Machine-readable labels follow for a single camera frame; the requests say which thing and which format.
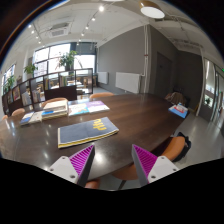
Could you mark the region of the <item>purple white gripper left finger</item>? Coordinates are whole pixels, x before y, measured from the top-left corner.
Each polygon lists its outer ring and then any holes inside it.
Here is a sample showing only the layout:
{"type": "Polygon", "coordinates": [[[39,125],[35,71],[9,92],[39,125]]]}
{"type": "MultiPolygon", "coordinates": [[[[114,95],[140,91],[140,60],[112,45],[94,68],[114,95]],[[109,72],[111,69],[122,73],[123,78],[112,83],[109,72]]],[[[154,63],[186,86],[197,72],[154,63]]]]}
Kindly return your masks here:
{"type": "Polygon", "coordinates": [[[88,180],[94,156],[95,146],[90,145],[70,157],[61,156],[49,167],[48,171],[84,187],[88,180]]]}

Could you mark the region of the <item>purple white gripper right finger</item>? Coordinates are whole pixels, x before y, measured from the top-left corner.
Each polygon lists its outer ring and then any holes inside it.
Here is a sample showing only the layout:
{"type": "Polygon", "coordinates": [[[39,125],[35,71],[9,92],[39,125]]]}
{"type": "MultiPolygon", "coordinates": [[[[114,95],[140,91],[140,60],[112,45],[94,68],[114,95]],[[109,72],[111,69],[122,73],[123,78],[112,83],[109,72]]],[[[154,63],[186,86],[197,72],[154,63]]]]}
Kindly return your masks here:
{"type": "Polygon", "coordinates": [[[141,186],[178,171],[178,168],[166,156],[157,157],[137,145],[132,145],[132,158],[141,186]]]}

